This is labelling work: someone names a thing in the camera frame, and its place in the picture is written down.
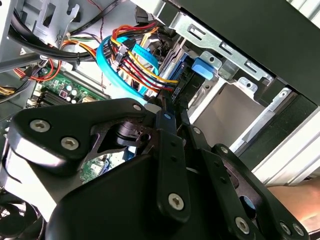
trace green circuit board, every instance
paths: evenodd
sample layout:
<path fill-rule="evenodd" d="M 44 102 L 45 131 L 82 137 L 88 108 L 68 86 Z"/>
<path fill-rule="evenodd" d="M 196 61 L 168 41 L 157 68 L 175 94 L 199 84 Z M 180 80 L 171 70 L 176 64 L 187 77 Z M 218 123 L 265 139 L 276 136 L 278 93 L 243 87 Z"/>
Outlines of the green circuit board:
<path fill-rule="evenodd" d="M 66 90 L 66 87 L 69 86 L 72 90 L 76 91 L 76 95 L 73 95 L 74 98 L 78 98 L 79 102 L 91 102 L 93 101 L 101 101 L 108 99 L 107 97 L 101 97 L 94 92 L 86 89 L 85 87 L 77 84 L 76 82 L 68 79 L 67 77 L 63 76 L 62 74 L 58 74 L 54 79 L 50 81 L 44 81 L 41 83 L 43 88 L 47 88 L 57 94 L 58 96 L 65 99 L 67 96 L 66 94 L 70 95 L 71 91 Z"/>
<path fill-rule="evenodd" d="M 102 172 L 105 162 L 100 157 L 85 162 L 80 172 L 80 180 L 83 184 L 97 178 Z"/>

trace computer fan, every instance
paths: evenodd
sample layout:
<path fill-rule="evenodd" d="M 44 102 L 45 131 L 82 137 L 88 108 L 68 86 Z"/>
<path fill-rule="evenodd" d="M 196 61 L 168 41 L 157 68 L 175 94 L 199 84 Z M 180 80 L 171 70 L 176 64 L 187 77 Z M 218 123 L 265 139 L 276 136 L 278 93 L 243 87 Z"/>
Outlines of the computer fan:
<path fill-rule="evenodd" d="M 0 240 L 41 240 L 45 224 L 34 206 L 11 193 L 0 193 Z"/>

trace metal bracket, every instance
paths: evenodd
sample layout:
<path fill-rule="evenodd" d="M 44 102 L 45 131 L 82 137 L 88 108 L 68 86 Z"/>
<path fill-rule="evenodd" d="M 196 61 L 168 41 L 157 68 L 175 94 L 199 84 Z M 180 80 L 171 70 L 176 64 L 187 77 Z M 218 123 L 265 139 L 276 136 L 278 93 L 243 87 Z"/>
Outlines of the metal bracket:
<path fill-rule="evenodd" d="M 211 65 L 216 71 L 219 71 L 219 69 L 222 67 L 222 62 L 208 51 L 204 51 L 200 58 L 207 64 Z"/>
<path fill-rule="evenodd" d="M 273 81 L 270 74 L 182 12 L 176 15 L 169 27 L 199 48 L 215 50 L 256 80 L 260 81 L 262 78 L 266 78 L 270 82 Z"/>
<path fill-rule="evenodd" d="M 243 91 L 249 98 L 255 100 L 255 93 L 258 90 L 258 86 L 254 84 L 252 81 L 247 79 L 246 77 L 240 77 L 238 81 L 233 83 L 233 85 L 237 86 L 241 91 Z"/>
<path fill-rule="evenodd" d="M 276 114 L 275 111 L 279 105 L 292 92 L 291 89 L 285 87 L 275 96 L 272 103 L 254 120 L 254 122 L 242 133 L 242 135 L 231 145 L 230 149 L 236 153 L 245 143 L 248 143 Z"/>
<path fill-rule="evenodd" d="M 10 27 L 11 17 L 18 0 L 5 0 L 0 5 L 0 61 L 3 53 L 6 52 L 7 36 Z"/>
<path fill-rule="evenodd" d="M 48 17 L 49 6 L 53 6 L 53 15 L 50 24 L 45 26 L 44 22 Z M 68 32 L 70 23 L 78 14 L 80 6 L 76 4 L 70 14 L 67 14 L 68 8 L 68 0 L 44 0 L 33 33 L 43 41 L 59 48 Z"/>

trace red cable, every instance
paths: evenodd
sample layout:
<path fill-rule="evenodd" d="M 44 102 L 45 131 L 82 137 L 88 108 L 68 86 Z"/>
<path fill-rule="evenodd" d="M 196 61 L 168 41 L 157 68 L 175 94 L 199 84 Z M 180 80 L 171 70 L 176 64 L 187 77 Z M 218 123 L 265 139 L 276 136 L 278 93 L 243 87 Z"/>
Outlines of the red cable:
<path fill-rule="evenodd" d="M 171 89 L 171 88 L 167 88 L 167 87 L 163 87 L 163 86 L 158 86 L 158 85 L 155 85 L 154 83 L 150 82 L 148 79 L 146 79 L 146 78 L 140 73 L 140 71 L 136 68 L 136 66 L 134 66 L 133 64 L 131 64 L 127 59 L 125 59 L 124 61 L 125 61 L 125 63 L 128 64 L 132 69 L 134 69 L 134 71 L 139 75 L 140 78 L 142 78 L 144 81 L 146 81 L 148 84 L 150 84 L 150 85 L 153 86 L 154 88 L 163 89 L 163 90 L 170 91 L 170 92 L 173 91 L 173 89 Z"/>

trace metal screw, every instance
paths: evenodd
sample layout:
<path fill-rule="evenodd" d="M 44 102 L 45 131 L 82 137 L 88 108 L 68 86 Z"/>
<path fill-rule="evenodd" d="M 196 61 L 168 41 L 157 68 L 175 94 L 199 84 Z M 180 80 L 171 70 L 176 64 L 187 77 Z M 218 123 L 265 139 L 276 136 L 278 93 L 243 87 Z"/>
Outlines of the metal screw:
<path fill-rule="evenodd" d="M 43 67 L 43 68 L 41 69 L 41 72 L 42 72 L 43 74 L 47 74 L 47 73 L 48 73 L 48 69 L 46 69 L 46 68 Z"/>
<path fill-rule="evenodd" d="M 194 127 L 194 128 L 193 128 L 193 131 L 195 131 L 196 134 L 201 134 L 200 129 L 197 128 L 197 127 Z"/>
<path fill-rule="evenodd" d="M 243 232 L 244 234 L 248 235 L 250 233 L 248 223 L 242 217 L 236 217 L 235 224 L 238 227 L 238 229 L 240 229 L 241 232 Z"/>
<path fill-rule="evenodd" d="M 164 116 L 167 118 L 167 119 L 171 119 L 171 116 L 167 113 L 164 114 Z"/>
<path fill-rule="evenodd" d="M 293 228 L 300 236 L 304 236 L 305 235 L 304 231 L 297 224 L 294 223 L 293 224 Z"/>
<path fill-rule="evenodd" d="M 221 147 L 221 151 L 224 152 L 225 154 L 229 153 L 228 149 L 226 149 L 224 146 Z"/>
<path fill-rule="evenodd" d="M 49 131 L 50 124 L 47 121 L 36 119 L 30 122 L 30 128 L 38 133 L 45 133 Z"/>
<path fill-rule="evenodd" d="M 183 199 L 176 193 L 171 193 L 168 198 L 169 204 L 177 211 L 181 211 L 185 207 Z"/>
<path fill-rule="evenodd" d="M 286 234 L 291 235 L 290 229 L 285 225 L 283 222 L 280 222 L 280 226 L 282 227 L 283 231 L 285 231 Z"/>
<path fill-rule="evenodd" d="M 76 150 L 79 147 L 79 142 L 68 136 L 61 140 L 61 146 L 68 150 Z"/>
<path fill-rule="evenodd" d="M 285 96 L 288 95 L 288 92 L 287 92 L 287 91 L 282 91 L 282 92 L 280 93 L 280 95 L 281 95 L 281 97 L 283 98 L 283 97 L 285 97 Z"/>
<path fill-rule="evenodd" d="M 142 108 L 139 105 L 134 104 L 133 107 L 137 111 L 141 111 L 142 110 Z"/>

